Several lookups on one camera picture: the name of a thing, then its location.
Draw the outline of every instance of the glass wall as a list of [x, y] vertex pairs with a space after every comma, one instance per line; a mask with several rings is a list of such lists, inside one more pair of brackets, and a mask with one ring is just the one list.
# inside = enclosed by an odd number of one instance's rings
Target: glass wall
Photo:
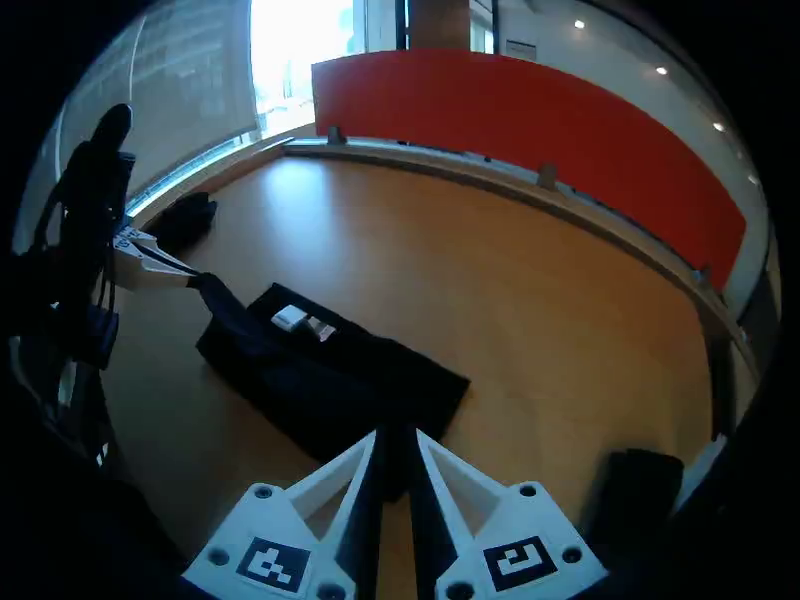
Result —
[[277, 135], [314, 121], [312, 64], [364, 51], [363, 4], [253, 0], [250, 37], [258, 121]]

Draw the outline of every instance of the red wall panel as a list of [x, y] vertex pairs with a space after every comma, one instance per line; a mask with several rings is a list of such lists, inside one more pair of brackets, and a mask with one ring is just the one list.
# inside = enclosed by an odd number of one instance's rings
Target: red wall panel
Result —
[[378, 52], [313, 67], [317, 131], [470, 151], [558, 179], [627, 215], [719, 290], [745, 221], [675, 134], [626, 100], [534, 63], [458, 50]]

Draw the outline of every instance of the black object on floor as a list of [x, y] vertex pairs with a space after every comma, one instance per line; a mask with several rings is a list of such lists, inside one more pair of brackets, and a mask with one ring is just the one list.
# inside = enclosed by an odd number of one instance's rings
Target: black object on floor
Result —
[[[201, 293], [217, 285], [204, 277], [192, 284]], [[286, 332], [272, 324], [275, 313], [289, 305], [336, 332], [320, 342], [309, 329]], [[250, 305], [243, 319], [231, 321], [228, 311], [209, 308], [214, 318], [197, 343], [200, 353], [309, 455], [327, 462], [386, 426], [389, 500], [407, 487], [405, 428], [441, 439], [469, 387], [468, 379], [279, 284]]]
[[683, 462], [647, 450], [612, 452], [584, 539], [613, 570], [656, 541], [683, 480]]
[[208, 234], [216, 212], [217, 203], [207, 192], [195, 192], [165, 209], [145, 232], [155, 236], [164, 252], [177, 256]]

